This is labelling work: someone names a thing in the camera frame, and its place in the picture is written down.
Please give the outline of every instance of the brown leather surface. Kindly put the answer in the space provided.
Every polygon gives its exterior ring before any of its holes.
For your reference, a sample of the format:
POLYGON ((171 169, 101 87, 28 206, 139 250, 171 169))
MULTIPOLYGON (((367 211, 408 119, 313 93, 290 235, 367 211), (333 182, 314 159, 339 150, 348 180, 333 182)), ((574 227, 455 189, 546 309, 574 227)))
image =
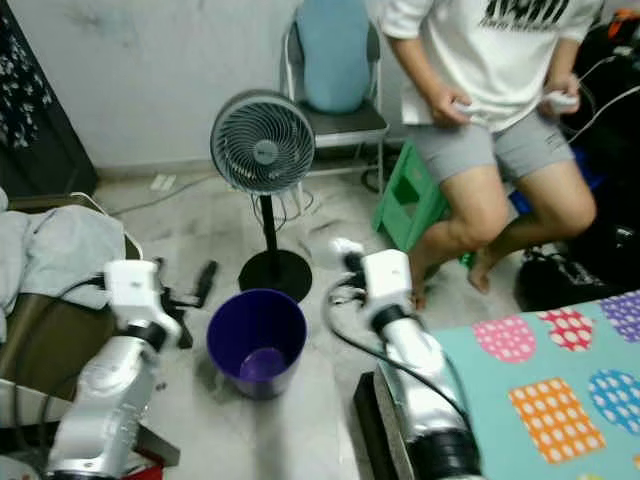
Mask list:
MULTIPOLYGON (((9 202, 10 210, 40 213, 65 205, 81 205, 98 211, 91 199, 83 196, 53 196, 21 198, 9 202)), ((126 238, 126 257, 139 258, 138 250, 126 238)), ((45 393, 55 393, 70 399, 73 382, 57 392, 51 392, 65 377, 79 372, 102 348, 116 330, 115 317, 108 307, 100 311, 67 302, 51 303, 51 297, 21 294, 7 318, 7 342, 0 347, 0 377, 15 380, 16 361, 18 383, 45 393)))

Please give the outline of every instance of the leg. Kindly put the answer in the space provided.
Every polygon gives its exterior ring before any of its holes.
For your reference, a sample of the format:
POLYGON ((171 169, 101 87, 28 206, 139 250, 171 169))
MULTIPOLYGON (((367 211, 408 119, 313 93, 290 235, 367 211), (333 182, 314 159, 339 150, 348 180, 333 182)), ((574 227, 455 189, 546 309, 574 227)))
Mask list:
POLYGON ((521 178, 517 185, 534 213, 515 219, 479 252, 469 281, 482 292, 489 288, 487 273, 506 255, 533 245, 575 237, 589 228, 596 215, 589 187, 573 161, 549 165, 521 178))
POLYGON ((534 213, 514 220, 481 250, 469 274, 480 291, 489 288, 488 271, 516 250, 579 235, 593 222, 595 202, 573 154, 555 126, 533 113, 497 142, 498 155, 534 213))
POLYGON ((409 132, 451 207, 451 217, 431 226, 409 253, 414 298, 420 309, 425 304, 425 276, 498 236, 506 224, 507 203, 486 129, 421 126, 410 127, 409 132))
POLYGON ((451 217, 429 228, 409 253, 418 308, 424 307, 422 285, 429 272, 465 252, 484 247, 507 221, 505 194, 495 166, 459 173, 445 180, 441 189, 449 201, 451 217))

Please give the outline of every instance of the green plastic stool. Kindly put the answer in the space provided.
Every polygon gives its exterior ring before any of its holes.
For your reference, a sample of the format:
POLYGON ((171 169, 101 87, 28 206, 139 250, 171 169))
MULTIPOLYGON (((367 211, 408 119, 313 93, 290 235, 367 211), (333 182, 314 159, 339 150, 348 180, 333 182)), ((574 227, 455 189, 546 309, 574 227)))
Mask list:
POLYGON ((373 217, 373 229, 380 231, 384 227, 396 247, 408 252, 447 208, 446 198, 415 146, 405 142, 373 217))

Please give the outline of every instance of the purple bucket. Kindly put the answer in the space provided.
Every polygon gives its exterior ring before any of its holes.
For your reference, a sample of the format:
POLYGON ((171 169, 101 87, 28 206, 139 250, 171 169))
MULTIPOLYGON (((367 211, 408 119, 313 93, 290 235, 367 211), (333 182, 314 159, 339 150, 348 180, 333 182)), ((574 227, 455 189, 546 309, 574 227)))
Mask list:
POLYGON ((307 322, 284 293, 256 289, 228 300, 207 331, 213 363, 245 395, 273 398, 291 381, 304 343, 307 322))

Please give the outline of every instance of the hand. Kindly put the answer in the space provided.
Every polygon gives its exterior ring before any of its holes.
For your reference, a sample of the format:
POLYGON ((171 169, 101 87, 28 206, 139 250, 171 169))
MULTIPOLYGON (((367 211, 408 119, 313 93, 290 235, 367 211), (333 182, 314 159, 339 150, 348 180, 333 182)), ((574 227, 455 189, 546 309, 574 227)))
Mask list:
MULTIPOLYGON (((564 75, 562 77, 549 79, 544 87, 544 93, 560 91, 565 95, 576 97, 577 102, 573 107, 569 107, 566 111, 562 112, 562 115, 571 115, 580 110, 580 80, 573 73, 564 75)), ((556 117, 557 114, 553 111, 550 102, 542 102, 538 107, 538 110, 547 117, 556 117)))
POLYGON ((457 88, 441 85, 425 94, 425 99, 431 108, 433 123, 438 127, 459 127, 467 125, 471 118, 460 113, 453 102, 471 105, 469 96, 457 88))

